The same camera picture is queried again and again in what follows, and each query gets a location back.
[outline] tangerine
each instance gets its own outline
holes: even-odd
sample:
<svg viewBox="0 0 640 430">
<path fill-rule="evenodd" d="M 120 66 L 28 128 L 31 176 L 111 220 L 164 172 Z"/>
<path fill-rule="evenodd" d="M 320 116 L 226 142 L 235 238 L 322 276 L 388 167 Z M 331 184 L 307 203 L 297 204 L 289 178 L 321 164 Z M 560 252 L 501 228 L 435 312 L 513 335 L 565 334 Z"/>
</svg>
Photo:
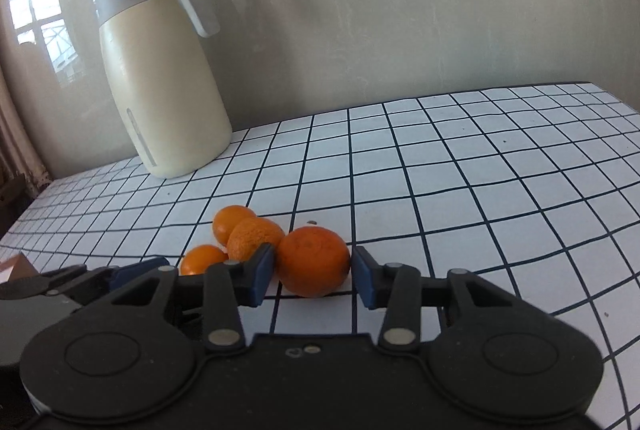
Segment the tangerine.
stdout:
<svg viewBox="0 0 640 430">
<path fill-rule="evenodd" d="M 180 260 L 181 275 L 203 274 L 207 267 L 227 259 L 226 253 L 219 247 L 203 244 L 189 250 Z"/>
<path fill-rule="evenodd" d="M 337 233 L 305 225 L 282 239 L 276 252 L 276 271 L 292 293 L 306 298 L 325 296 L 347 278 L 349 248 Z"/>
<path fill-rule="evenodd" d="M 229 236 L 241 220 L 255 217 L 255 213 L 245 206 L 225 206 L 213 217 L 211 227 L 216 240 L 226 245 Z"/>
<path fill-rule="evenodd" d="M 283 238 L 284 231 L 273 220 L 249 217 L 241 220 L 231 232 L 226 252 L 231 260 L 249 260 L 260 244 L 268 242 L 277 247 Z"/>
</svg>

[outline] table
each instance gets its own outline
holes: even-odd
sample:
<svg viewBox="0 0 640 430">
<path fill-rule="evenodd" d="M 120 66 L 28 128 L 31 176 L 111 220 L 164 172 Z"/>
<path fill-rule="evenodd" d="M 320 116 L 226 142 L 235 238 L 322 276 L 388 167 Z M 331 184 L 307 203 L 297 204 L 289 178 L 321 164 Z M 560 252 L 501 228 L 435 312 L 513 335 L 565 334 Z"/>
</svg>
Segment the table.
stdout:
<svg viewBox="0 0 640 430">
<path fill-rule="evenodd" d="M 591 83 L 402 99 L 233 134 L 176 179 L 139 158 L 57 180 L 0 241 L 38 270 L 90 269 L 214 243 L 213 215 L 245 204 L 289 231 L 313 220 L 380 263 L 443 277 L 463 267 L 574 325 L 605 374 L 590 407 L 604 428 L 640 424 L 640 115 Z M 255 332 L 377 337 L 350 279 L 300 299 L 274 280 Z M 439 333 L 423 308 L 422 339 Z"/>
</svg>

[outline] beige wall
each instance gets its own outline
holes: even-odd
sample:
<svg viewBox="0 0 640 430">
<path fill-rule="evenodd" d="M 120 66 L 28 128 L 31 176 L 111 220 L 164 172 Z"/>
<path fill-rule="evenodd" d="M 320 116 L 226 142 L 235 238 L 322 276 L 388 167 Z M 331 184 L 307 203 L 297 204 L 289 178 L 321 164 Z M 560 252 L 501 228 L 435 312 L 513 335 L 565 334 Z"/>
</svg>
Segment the beige wall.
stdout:
<svg viewBox="0 0 640 430">
<path fill-rule="evenodd" d="M 640 0 L 212 0 L 202 45 L 236 129 L 412 95 L 592 80 L 640 106 Z M 75 58 L 20 45 L 0 0 L 0 62 L 56 176 L 132 155 L 92 0 L 60 0 Z"/>
</svg>

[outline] metal rivet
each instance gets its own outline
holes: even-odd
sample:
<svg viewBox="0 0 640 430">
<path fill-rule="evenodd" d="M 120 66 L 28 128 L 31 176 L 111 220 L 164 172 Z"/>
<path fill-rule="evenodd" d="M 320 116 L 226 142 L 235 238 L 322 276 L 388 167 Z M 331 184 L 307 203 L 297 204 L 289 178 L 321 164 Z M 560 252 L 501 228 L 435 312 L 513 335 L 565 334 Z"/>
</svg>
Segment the metal rivet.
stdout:
<svg viewBox="0 0 640 430">
<path fill-rule="evenodd" d="M 307 354 L 317 354 L 318 352 L 320 352 L 322 349 L 320 347 L 318 347 L 317 345 L 305 345 L 305 347 L 303 348 L 303 350 L 307 353 Z"/>
<path fill-rule="evenodd" d="M 409 345 L 415 340 L 415 333 L 409 329 L 396 327 L 386 331 L 382 337 L 391 345 Z"/>
<path fill-rule="evenodd" d="M 290 358 L 300 358 L 302 356 L 303 350 L 300 347 L 292 347 L 291 349 L 287 349 L 284 353 Z"/>
<path fill-rule="evenodd" d="M 219 347 L 228 347 L 240 341 L 240 334 L 233 329 L 216 329 L 209 333 L 207 339 Z"/>
</svg>

